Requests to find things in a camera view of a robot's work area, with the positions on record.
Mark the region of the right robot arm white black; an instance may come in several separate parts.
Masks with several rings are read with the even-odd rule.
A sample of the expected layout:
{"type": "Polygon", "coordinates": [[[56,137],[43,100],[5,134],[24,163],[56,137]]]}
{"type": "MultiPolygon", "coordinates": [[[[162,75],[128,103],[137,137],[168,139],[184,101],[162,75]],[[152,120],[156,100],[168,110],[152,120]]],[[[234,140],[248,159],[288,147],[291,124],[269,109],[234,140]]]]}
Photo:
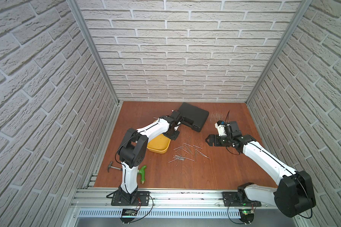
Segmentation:
{"type": "Polygon", "coordinates": [[[234,148],[258,164],[275,182],[276,188],[245,183],[238,187],[235,201],[244,204],[262,202],[276,206],[287,217],[294,217],[312,210],[316,199],[311,176],[306,171],[297,171],[268,152],[251,135],[243,135],[237,122],[218,121],[217,134],[205,139],[213,147],[234,148]]]}

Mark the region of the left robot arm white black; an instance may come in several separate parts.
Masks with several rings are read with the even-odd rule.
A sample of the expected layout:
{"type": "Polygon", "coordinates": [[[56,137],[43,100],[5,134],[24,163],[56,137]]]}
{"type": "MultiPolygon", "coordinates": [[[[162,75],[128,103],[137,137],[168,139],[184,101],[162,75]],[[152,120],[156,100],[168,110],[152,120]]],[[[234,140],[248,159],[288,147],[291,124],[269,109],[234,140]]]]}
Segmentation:
{"type": "Polygon", "coordinates": [[[177,139],[178,127],[182,123],[182,116],[178,110],[171,115],[165,115],[143,128],[127,130],[117,154],[122,165],[122,183],[119,193],[129,203],[137,199],[137,171],[138,166],[145,158],[147,145],[157,136],[163,134],[171,140],[177,139]]]}

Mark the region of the yellow plastic storage box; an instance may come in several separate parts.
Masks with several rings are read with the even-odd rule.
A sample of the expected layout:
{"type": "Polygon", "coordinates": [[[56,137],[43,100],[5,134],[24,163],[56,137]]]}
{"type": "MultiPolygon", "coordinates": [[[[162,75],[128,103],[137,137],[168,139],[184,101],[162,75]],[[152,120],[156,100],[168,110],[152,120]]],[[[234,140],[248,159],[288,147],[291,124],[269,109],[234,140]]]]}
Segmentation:
{"type": "Polygon", "coordinates": [[[168,150],[170,142],[171,139],[161,134],[148,143],[147,149],[154,153],[164,154],[168,150]]]}

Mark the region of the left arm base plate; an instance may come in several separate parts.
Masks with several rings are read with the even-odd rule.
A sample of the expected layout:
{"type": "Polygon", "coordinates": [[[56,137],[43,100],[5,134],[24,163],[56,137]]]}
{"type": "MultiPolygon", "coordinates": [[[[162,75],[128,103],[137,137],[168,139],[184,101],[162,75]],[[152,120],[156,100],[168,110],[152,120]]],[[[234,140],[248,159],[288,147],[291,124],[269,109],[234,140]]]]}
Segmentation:
{"type": "Polygon", "coordinates": [[[122,190],[116,190],[112,195],[112,206],[148,206],[150,199],[149,191],[134,191],[128,194],[122,190]]]}

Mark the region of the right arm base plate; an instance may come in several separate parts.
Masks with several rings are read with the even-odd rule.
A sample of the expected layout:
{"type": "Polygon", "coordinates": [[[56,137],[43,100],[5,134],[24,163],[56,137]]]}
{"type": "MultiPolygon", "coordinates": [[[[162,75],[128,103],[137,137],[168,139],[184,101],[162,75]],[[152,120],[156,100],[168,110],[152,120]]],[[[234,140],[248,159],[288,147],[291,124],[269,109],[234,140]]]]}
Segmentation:
{"type": "Polygon", "coordinates": [[[242,192],[226,191],[222,192],[223,202],[225,207],[261,207],[261,202],[249,200],[242,192]]]}

